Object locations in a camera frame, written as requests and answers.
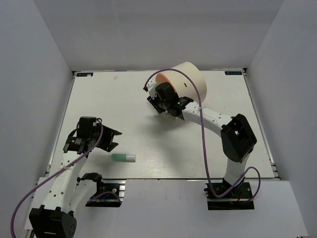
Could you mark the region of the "cream round drawer organizer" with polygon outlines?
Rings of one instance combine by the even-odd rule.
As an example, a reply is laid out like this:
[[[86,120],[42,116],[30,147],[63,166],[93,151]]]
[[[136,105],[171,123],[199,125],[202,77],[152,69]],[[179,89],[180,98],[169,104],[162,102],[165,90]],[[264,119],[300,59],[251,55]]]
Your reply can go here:
[[[172,67],[172,69],[176,69],[187,75],[191,81],[195,84],[198,89],[201,103],[205,100],[207,94],[207,84],[205,77],[199,71],[199,69],[190,62],[184,62],[179,65]],[[177,72],[177,78],[174,81],[174,86],[177,90],[178,97],[188,97],[193,99],[195,102],[199,102],[196,90],[193,84],[188,80],[183,74]]]

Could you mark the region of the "green white cosmetic tube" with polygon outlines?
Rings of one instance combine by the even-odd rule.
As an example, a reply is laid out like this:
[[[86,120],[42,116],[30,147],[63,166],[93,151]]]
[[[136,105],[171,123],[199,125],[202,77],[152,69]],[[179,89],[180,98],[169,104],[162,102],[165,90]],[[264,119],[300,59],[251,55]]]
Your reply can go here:
[[[116,162],[136,162],[136,155],[135,154],[112,154],[111,158]]]

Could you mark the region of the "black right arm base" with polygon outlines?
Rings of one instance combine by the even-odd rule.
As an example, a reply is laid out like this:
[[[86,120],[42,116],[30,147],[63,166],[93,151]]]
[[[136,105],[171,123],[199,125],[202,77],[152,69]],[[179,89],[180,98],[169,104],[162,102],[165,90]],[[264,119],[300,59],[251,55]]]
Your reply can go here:
[[[249,182],[241,183],[222,198],[216,198],[206,183],[204,192],[207,195],[207,205],[210,211],[221,210],[254,210],[254,202],[251,200],[253,194]]]

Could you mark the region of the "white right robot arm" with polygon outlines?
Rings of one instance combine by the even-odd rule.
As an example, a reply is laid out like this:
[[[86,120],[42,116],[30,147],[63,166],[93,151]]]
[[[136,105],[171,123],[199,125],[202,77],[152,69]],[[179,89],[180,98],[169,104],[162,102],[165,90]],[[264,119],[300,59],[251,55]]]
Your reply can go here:
[[[207,154],[205,131],[209,130],[221,139],[222,150],[227,158],[227,166],[222,179],[223,192],[210,186],[211,193],[221,198],[234,198],[241,193],[246,162],[257,143],[256,136],[242,114],[227,116],[202,106],[201,90],[194,85],[193,94],[182,92],[171,82],[148,82],[144,86],[147,100],[160,114],[168,113],[173,118],[193,122],[201,126],[203,154]]]

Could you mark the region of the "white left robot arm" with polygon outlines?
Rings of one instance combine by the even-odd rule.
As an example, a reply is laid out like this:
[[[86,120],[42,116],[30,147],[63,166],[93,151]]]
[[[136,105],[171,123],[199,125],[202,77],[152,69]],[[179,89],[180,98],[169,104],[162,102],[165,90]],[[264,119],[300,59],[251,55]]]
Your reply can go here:
[[[80,117],[62,149],[60,169],[43,181],[53,184],[44,201],[33,208],[29,220],[37,238],[72,238],[77,228],[75,209],[71,204],[79,173],[95,148],[111,152],[118,144],[113,141],[122,133],[104,126],[101,118]]]

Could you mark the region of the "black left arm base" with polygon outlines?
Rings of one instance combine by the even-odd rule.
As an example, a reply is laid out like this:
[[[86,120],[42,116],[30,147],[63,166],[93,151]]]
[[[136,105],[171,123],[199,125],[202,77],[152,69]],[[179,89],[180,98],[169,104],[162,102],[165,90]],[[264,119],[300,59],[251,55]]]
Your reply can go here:
[[[125,180],[104,180],[96,182],[95,193],[89,198],[86,207],[118,208],[124,198]]]

